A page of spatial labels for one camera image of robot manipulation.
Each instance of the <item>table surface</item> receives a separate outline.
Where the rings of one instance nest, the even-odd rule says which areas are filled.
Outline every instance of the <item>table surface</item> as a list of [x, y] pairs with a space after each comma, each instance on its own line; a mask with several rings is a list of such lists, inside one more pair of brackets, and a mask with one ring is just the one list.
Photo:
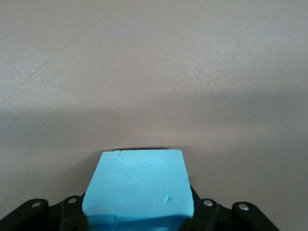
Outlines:
[[181, 149], [191, 184], [308, 214], [308, 1], [1, 1], [0, 217], [83, 193], [103, 150]]

